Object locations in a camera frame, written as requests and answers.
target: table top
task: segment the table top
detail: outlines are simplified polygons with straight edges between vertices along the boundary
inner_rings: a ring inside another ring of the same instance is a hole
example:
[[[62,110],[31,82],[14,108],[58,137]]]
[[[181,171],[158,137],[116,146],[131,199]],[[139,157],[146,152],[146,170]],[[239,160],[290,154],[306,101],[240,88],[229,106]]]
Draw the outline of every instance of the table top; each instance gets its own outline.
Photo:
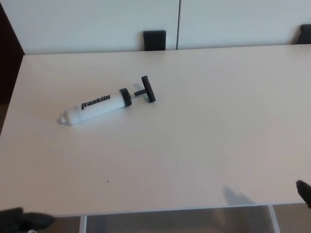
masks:
[[[58,216],[301,202],[311,46],[24,56],[0,136],[0,209]],[[148,75],[156,102],[67,108]]]

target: cabinet door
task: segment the cabinet door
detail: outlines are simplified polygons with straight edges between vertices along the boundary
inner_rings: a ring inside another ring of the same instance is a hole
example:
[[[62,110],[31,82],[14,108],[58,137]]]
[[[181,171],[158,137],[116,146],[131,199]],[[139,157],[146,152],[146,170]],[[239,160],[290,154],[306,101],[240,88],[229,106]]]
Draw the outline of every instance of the cabinet door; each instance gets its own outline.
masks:
[[[166,30],[176,49],[179,0],[1,0],[26,54],[143,50]]]
[[[182,0],[178,48],[290,44],[308,0]]]

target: black end cap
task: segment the black end cap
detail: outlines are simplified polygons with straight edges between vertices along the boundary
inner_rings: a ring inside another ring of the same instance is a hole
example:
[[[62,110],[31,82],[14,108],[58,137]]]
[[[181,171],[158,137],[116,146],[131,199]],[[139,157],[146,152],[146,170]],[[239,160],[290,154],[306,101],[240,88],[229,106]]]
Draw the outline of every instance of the black end cap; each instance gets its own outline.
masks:
[[[144,31],[145,51],[166,49],[166,31]]]
[[[121,92],[121,94],[123,96],[125,106],[126,107],[131,106],[132,105],[132,98],[131,98],[131,95],[128,92],[128,90],[126,88],[122,88],[119,91]]]
[[[155,102],[156,101],[156,97],[154,95],[154,92],[151,88],[150,82],[148,80],[148,76],[143,76],[141,77],[142,83],[144,84],[148,99],[150,101],[150,103]]]

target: white pump barrel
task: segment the white pump barrel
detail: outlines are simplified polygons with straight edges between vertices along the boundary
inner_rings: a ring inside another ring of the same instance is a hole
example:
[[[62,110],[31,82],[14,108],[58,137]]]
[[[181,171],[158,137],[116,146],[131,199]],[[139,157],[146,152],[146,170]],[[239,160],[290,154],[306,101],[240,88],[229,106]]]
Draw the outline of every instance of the white pump barrel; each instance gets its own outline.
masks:
[[[156,98],[148,81],[148,77],[144,76],[141,79],[145,86],[145,90],[135,92],[135,96],[146,93],[150,103],[154,102]],[[73,125],[130,105],[132,105],[131,95],[126,88],[122,88],[115,95],[101,96],[66,109],[64,113],[60,115],[60,121],[62,123]]]

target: dark wall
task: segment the dark wall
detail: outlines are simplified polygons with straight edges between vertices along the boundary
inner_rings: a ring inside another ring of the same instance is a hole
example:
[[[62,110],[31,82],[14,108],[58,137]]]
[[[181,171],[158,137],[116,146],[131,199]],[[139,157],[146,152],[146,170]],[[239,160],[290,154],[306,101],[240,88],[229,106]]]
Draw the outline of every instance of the dark wall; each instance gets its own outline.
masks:
[[[0,3],[0,103],[8,103],[24,51]]]

